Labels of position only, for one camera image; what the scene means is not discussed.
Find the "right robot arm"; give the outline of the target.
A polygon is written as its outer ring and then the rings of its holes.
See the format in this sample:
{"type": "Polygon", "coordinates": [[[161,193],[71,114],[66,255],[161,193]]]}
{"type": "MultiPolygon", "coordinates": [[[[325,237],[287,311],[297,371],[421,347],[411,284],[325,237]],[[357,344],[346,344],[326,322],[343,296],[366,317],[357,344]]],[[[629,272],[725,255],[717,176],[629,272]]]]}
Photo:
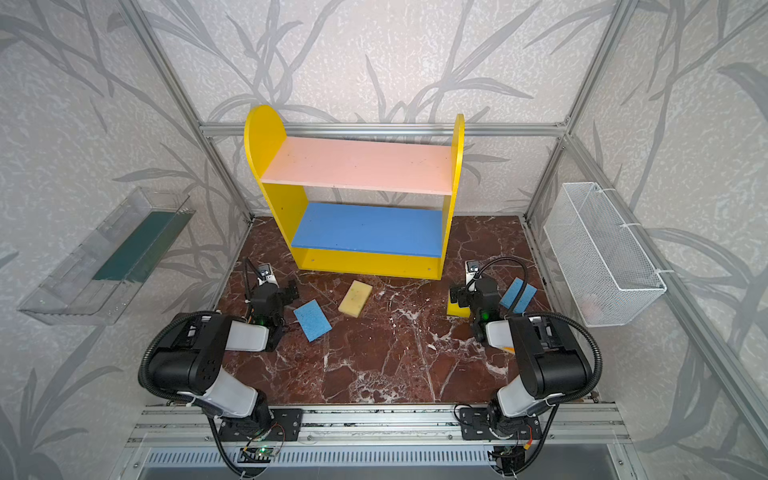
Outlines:
{"type": "Polygon", "coordinates": [[[543,436],[539,416],[586,396],[599,382],[603,360],[591,334],[554,312],[527,312],[535,290],[516,279],[505,294],[495,279],[471,277],[449,290],[447,313],[471,319],[483,346],[511,353],[518,373],[488,405],[455,412],[465,440],[515,440],[529,447],[543,436]]]}

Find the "blue sponge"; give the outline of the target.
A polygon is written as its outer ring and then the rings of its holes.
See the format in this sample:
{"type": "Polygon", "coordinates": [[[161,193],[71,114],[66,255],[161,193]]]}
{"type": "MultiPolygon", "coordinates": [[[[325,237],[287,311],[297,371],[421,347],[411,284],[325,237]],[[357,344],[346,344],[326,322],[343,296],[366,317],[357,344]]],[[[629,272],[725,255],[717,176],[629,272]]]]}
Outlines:
{"type": "Polygon", "coordinates": [[[536,293],[537,289],[534,286],[523,285],[520,278],[515,278],[502,296],[500,305],[514,314],[522,314],[536,293]]]}
{"type": "Polygon", "coordinates": [[[331,331],[332,327],[316,300],[294,310],[298,323],[309,342],[331,331]]]}

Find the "yellow orange sponge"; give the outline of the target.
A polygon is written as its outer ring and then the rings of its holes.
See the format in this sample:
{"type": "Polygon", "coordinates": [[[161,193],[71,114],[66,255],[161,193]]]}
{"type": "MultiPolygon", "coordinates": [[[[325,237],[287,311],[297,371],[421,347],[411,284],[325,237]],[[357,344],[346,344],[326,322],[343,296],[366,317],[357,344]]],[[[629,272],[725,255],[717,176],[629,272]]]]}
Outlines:
{"type": "Polygon", "coordinates": [[[339,311],[345,315],[358,318],[373,290],[371,285],[354,280],[339,305],[339,311]]]}

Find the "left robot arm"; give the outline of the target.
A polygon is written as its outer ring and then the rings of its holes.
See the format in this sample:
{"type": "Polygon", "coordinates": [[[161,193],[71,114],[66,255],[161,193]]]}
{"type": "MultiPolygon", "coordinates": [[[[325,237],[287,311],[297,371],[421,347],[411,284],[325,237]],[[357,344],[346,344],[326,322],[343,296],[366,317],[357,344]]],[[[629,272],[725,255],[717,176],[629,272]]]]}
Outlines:
{"type": "Polygon", "coordinates": [[[299,299],[297,284],[258,285],[246,296],[244,317],[197,311],[179,313],[150,342],[140,362],[139,384],[151,394],[199,407],[214,429],[247,439],[285,440],[264,392],[247,386],[223,368],[225,353],[273,352],[285,331],[284,309],[299,299]]]}

